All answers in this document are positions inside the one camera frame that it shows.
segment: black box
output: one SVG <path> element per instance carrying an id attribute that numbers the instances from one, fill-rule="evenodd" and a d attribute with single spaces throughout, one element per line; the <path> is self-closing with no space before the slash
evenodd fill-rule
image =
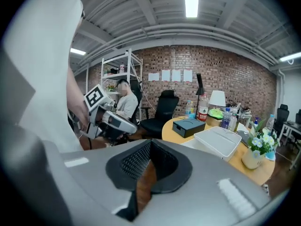
<path id="1" fill-rule="evenodd" d="M 185 119 L 174 121 L 173 131 L 178 133 L 180 136 L 187 138 L 193 134 L 203 131 L 205 129 L 205 122 L 199 121 L 197 119 Z"/>

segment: fluorescent light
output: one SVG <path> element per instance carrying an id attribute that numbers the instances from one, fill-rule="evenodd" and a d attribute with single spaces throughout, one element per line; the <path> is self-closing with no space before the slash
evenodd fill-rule
<path id="1" fill-rule="evenodd" d="M 301 57 L 301 52 L 280 58 L 281 62 Z"/>
<path id="2" fill-rule="evenodd" d="M 79 55 L 85 55 L 86 54 L 86 52 L 80 51 L 80 50 L 75 49 L 75 48 L 71 48 L 70 52 L 75 53 L 75 54 L 79 54 Z"/>
<path id="3" fill-rule="evenodd" d="M 198 16 L 198 0 L 185 0 L 186 17 Z"/>

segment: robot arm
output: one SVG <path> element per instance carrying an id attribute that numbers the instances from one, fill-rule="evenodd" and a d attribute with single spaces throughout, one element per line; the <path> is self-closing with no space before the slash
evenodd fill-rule
<path id="1" fill-rule="evenodd" d="M 85 102 L 89 109 L 87 131 L 81 133 L 91 139 L 103 136 L 116 139 L 123 133 L 133 134 L 137 127 L 116 114 L 117 104 L 100 85 L 96 85 L 85 95 Z"/>

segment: round table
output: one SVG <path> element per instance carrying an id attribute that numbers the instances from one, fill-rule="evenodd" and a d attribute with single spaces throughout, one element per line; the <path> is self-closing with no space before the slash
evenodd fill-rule
<path id="1" fill-rule="evenodd" d="M 194 137 L 187 137 L 183 138 L 178 133 L 173 131 L 173 122 L 181 120 L 181 117 L 178 118 L 172 118 L 168 122 L 165 123 L 163 129 L 162 129 L 162 139 L 165 141 L 182 144 L 186 141 L 189 141 L 193 139 Z M 208 126 L 206 124 L 205 129 L 209 129 L 211 126 Z M 237 170 L 245 174 L 247 177 L 249 177 L 251 180 L 253 180 L 258 185 L 264 184 L 272 175 L 274 168 L 275 168 L 275 162 L 270 161 L 268 159 L 264 159 L 261 162 L 261 165 L 256 169 L 248 169 L 241 161 L 242 156 L 247 151 L 247 147 L 243 143 L 239 143 L 238 148 L 233 155 L 233 157 L 228 161 L 233 167 L 235 167 Z"/>

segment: floor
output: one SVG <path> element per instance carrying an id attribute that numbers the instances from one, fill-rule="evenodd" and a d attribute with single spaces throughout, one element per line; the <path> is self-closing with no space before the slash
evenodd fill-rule
<path id="1" fill-rule="evenodd" d="M 142 135 L 145 133 L 142 129 L 138 130 L 138 132 L 131 136 L 131 139 L 142 139 Z M 91 140 L 92 149 L 104 148 L 106 147 L 105 141 Z M 84 150 L 89 150 L 89 141 L 86 137 L 82 136 L 80 138 L 80 143 Z M 281 153 L 285 157 L 289 159 L 294 159 L 297 150 L 292 150 L 291 145 L 281 146 L 277 149 L 277 152 Z M 273 198 L 279 195 L 281 192 L 288 189 L 291 183 L 294 180 L 294 176 L 296 174 L 296 169 L 292 169 L 289 171 L 290 162 L 280 155 L 276 155 L 276 164 L 274 172 L 266 184 L 269 186 L 269 194 Z M 143 176 L 137 182 L 137 201 L 138 201 L 138 211 L 141 212 L 144 207 L 147 205 L 149 200 L 151 199 L 151 187 L 156 183 L 156 171 L 152 164 L 149 163 L 147 169 L 145 170 Z"/>

